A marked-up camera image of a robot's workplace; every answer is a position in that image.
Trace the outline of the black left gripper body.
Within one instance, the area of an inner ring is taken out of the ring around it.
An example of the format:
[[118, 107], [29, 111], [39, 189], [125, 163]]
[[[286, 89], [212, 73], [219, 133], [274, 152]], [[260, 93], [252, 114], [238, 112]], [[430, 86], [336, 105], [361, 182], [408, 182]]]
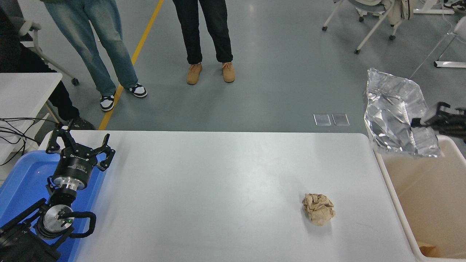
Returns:
[[96, 156], [77, 155], [75, 153], [62, 151], [60, 161], [52, 176], [55, 185], [69, 181], [70, 179], [78, 180], [77, 185], [87, 185], [93, 167], [96, 165]]

